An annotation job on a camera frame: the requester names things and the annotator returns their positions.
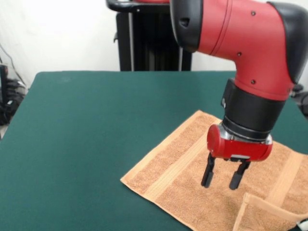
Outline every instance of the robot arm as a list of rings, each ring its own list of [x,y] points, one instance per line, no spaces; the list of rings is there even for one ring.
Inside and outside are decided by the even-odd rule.
[[[215,158],[241,161],[230,183],[234,190],[250,163],[272,150],[270,132],[307,61],[308,12],[253,0],[170,0],[170,10],[180,46],[236,64],[221,101],[223,121],[208,131],[202,181],[209,187]]]

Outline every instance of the black joint cap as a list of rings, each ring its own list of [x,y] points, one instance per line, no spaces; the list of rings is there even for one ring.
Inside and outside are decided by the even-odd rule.
[[[308,58],[308,11],[301,6],[268,1],[280,15],[286,38],[286,59],[289,75],[297,84]]]
[[[170,0],[173,33],[179,46],[189,52],[199,48],[203,0]]]

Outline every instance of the cable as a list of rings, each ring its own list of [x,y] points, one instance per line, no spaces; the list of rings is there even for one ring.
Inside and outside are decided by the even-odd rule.
[[[16,75],[18,76],[18,78],[20,79],[20,81],[22,81],[22,83],[26,86],[26,83],[24,82],[24,80],[21,78],[21,76],[18,74],[18,72],[16,71],[16,68],[14,66],[14,62],[13,62],[13,58],[6,52],[6,50],[3,48],[3,46],[0,43],[0,48],[2,49],[2,51],[9,57],[9,59],[11,60],[12,63],[12,68],[14,70],[14,72],[16,73]]]

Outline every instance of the towel stripe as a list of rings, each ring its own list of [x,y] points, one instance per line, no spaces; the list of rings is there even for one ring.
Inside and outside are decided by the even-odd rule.
[[[213,124],[218,124],[220,122],[220,119],[216,119]],[[207,131],[147,189],[144,197],[155,201],[198,154],[206,148],[206,137]]]

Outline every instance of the black cable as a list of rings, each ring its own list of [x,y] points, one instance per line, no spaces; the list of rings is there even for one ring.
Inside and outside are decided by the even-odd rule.
[[[12,68],[14,70],[14,72],[16,73],[16,75],[18,76],[18,78],[20,79],[20,81],[26,86],[26,83],[24,82],[23,78],[21,78],[21,76],[18,74],[18,72],[16,71],[16,68],[14,66],[14,62],[13,62],[13,58],[6,52],[6,50],[3,48],[3,46],[0,43],[0,48],[1,50],[9,57],[9,59],[11,60],[12,63]]]
[[[8,67],[0,65],[2,100],[0,102],[0,126],[8,125],[23,101],[26,87],[17,79],[8,79]]]

